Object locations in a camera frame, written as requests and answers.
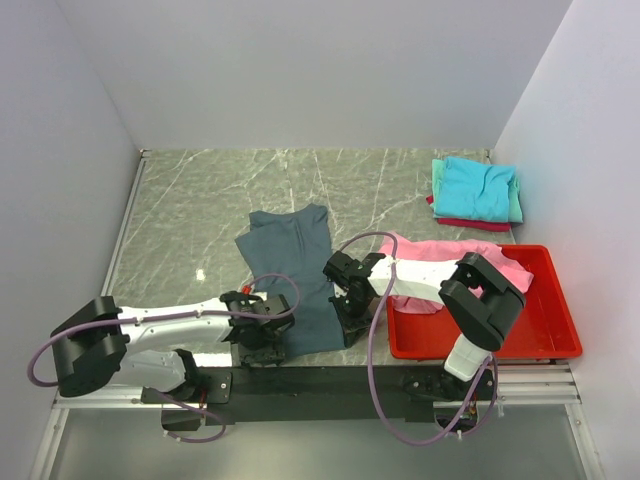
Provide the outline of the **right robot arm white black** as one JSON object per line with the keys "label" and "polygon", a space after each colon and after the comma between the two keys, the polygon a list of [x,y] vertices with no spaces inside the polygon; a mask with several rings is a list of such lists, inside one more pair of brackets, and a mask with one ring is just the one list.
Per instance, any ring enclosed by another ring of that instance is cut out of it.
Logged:
{"label": "right robot arm white black", "polygon": [[503,347],[526,305],[524,294],[474,252],[440,262],[383,253],[370,253],[359,261],[336,252],[323,274],[344,292],[330,302],[345,328],[370,325],[367,311],[375,298],[401,296],[443,305],[460,331],[444,371],[463,382],[472,380],[483,361]]}

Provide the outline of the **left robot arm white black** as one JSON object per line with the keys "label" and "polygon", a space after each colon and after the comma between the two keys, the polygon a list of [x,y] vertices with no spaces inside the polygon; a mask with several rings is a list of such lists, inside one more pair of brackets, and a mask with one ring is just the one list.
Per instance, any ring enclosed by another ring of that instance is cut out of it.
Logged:
{"label": "left robot arm white black", "polygon": [[281,358],[282,337],[295,323],[293,311],[282,295],[237,291],[160,308],[119,307],[113,297],[99,297],[51,334],[58,391],[74,398],[118,384],[186,400],[209,384],[185,350],[187,343],[239,344],[249,352],[273,349]]}

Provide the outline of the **slate blue t shirt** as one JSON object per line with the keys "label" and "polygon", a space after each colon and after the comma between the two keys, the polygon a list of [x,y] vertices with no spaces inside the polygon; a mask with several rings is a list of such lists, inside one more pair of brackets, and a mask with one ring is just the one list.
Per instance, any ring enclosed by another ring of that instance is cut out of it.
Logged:
{"label": "slate blue t shirt", "polygon": [[288,214],[254,211],[249,231],[236,246],[258,280],[257,291],[282,295],[291,305],[295,323],[283,335],[289,357],[345,348],[340,321],[329,298],[334,286],[323,274],[332,255],[328,209],[309,204]]}

